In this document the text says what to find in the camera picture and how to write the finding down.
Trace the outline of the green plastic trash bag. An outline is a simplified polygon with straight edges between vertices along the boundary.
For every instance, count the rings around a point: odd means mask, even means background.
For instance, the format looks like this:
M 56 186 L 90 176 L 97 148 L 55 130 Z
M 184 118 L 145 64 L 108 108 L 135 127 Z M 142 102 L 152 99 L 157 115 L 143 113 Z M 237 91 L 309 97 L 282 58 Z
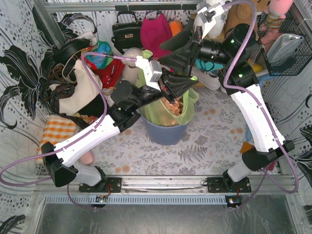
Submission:
M 141 115 L 149 122 L 164 127 L 188 124 L 195 115 L 195 103 L 199 94 L 189 89 L 181 97 L 170 104 L 166 98 L 161 98 L 149 105 L 140 108 Z

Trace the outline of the blue trash bin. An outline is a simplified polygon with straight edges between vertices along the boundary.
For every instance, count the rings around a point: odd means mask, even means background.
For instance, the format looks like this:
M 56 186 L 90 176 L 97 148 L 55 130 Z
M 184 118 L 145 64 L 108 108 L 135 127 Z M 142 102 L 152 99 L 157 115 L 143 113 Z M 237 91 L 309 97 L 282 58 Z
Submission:
M 188 125 L 176 125 L 171 127 L 158 126 L 148 121 L 143 114 L 141 114 L 147 134 L 149 138 L 163 146 L 176 145 L 184 137 Z

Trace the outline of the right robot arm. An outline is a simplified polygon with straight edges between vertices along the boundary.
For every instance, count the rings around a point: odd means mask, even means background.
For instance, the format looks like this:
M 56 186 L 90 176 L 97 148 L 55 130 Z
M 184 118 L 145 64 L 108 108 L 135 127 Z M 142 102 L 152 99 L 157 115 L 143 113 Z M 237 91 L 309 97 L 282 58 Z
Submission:
M 205 27 L 187 27 L 160 45 L 168 55 L 160 63 L 179 72 L 190 72 L 199 59 L 223 65 L 219 81 L 242 112 L 254 139 L 254 146 L 242 153 L 241 160 L 222 176 L 208 178 L 204 185 L 211 193 L 249 193 L 248 176 L 266 172 L 271 164 L 294 149 L 276 128 L 261 94 L 257 76 L 247 60 L 257 41 L 252 26 L 241 23 L 223 42 L 205 40 Z

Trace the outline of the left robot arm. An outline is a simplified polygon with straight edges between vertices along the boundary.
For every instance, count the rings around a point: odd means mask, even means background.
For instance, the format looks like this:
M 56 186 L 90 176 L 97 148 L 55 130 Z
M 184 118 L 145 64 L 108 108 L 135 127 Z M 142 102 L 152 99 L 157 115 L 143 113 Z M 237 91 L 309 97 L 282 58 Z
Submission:
M 106 189 L 108 178 L 99 166 L 86 166 L 79 159 L 103 141 L 132 127 L 141 117 L 137 110 L 161 98 L 174 102 L 198 83 L 196 76 L 188 77 L 161 69 L 157 87 L 137 87 L 127 80 L 116 83 L 111 95 L 114 104 L 96 122 L 66 141 L 53 145 L 47 142 L 41 151 L 47 156 L 43 163 L 56 187 L 71 182 L 87 186 L 87 191 Z

